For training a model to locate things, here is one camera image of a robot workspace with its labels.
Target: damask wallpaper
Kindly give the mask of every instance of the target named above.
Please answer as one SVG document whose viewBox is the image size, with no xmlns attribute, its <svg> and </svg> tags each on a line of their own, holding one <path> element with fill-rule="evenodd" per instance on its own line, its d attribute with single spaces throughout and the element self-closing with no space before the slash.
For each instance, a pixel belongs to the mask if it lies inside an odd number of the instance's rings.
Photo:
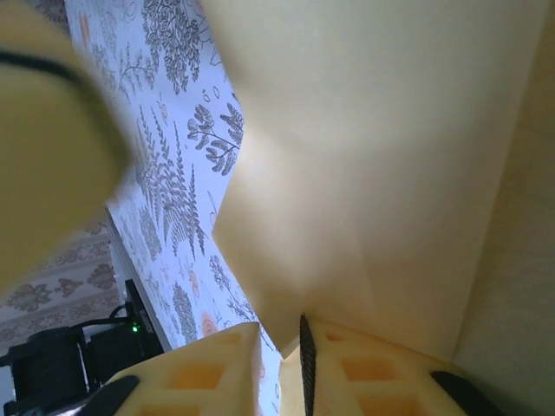
<svg viewBox="0 0 555 416">
<path fill-rule="evenodd" d="M 108 204 L 172 347 L 251 305 L 211 239 L 243 115 L 197 0 L 66 1 L 75 46 L 121 111 L 138 163 Z M 260 414 L 278 413 L 280 356 L 262 334 Z"/>
<path fill-rule="evenodd" d="M 77 231 L 0 301 L 0 351 L 48 328 L 108 317 L 121 304 L 104 220 Z"/>
</svg>

